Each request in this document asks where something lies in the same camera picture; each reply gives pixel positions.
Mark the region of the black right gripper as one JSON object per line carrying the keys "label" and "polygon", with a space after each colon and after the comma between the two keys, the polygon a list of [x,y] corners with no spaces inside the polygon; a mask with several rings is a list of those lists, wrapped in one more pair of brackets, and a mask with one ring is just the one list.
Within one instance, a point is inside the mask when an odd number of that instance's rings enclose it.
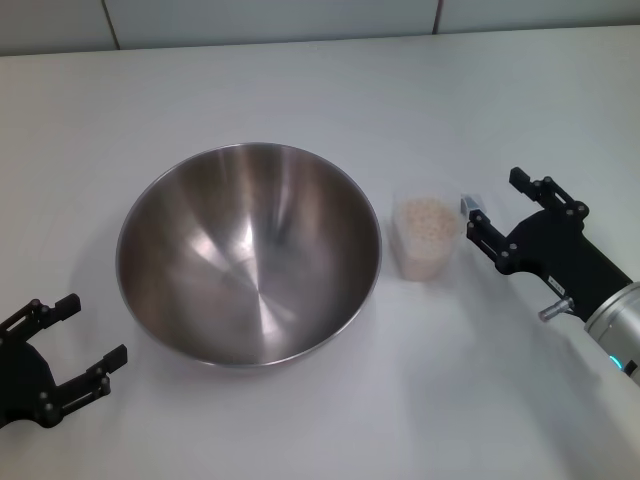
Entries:
{"label": "black right gripper", "polygon": [[574,200],[550,176],[532,180],[519,167],[511,169],[509,183],[544,210],[521,221],[506,237],[492,225],[478,195],[463,194],[460,200],[466,238],[501,274],[539,277],[559,298],[571,299],[573,314],[583,321],[632,284],[583,235],[582,219],[589,214],[585,203]]}

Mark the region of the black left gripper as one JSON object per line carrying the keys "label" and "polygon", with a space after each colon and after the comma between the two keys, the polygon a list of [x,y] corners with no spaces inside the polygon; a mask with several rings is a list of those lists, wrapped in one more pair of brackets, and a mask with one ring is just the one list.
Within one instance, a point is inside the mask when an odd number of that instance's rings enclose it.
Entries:
{"label": "black left gripper", "polygon": [[128,361],[124,344],[83,374],[56,385],[39,352],[28,343],[19,343],[80,311],[80,298],[72,293],[53,307],[33,299],[0,323],[0,429],[21,420],[52,428],[111,393],[110,375]]}

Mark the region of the white rice grains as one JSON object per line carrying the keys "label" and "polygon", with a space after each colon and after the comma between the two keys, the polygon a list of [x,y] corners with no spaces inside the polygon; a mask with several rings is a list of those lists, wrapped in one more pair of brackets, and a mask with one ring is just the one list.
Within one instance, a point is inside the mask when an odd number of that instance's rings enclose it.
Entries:
{"label": "white rice grains", "polygon": [[415,198],[402,205],[406,277],[424,281],[447,263],[458,234],[456,215],[436,198]]}

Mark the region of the clear plastic measuring cup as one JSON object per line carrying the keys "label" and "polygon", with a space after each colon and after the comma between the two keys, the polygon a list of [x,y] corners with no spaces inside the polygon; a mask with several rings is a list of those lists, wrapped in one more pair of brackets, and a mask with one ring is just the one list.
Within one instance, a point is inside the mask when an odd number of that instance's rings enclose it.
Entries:
{"label": "clear plastic measuring cup", "polygon": [[411,195],[394,203],[390,245],[405,280],[424,282],[436,276],[460,234],[460,216],[442,197]]}

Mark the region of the stainless steel mixing bowl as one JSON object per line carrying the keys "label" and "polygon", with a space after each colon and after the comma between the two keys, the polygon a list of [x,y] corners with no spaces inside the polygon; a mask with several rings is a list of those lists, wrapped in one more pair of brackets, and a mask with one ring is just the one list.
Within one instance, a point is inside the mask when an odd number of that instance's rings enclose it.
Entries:
{"label": "stainless steel mixing bowl", "polygon": [[159,345],[260,368],[343,332],[381,263],[378,217],[347,173],[300,148],[251,142],[154,180],[122,224],[115,267],[124,304]]}

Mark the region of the silver connector plug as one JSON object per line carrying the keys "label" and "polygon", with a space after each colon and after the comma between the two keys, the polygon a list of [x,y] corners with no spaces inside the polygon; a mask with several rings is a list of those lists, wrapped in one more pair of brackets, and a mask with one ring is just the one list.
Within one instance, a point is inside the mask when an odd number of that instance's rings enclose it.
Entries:
{"label": "silver connector plug", "polygon": [[571,313],[574,306],[574,302],[570,297],[564,297],[559,299],[554,304],[546,307],[538,313],[538,318],[547,323],[556,316],[564,313]]}

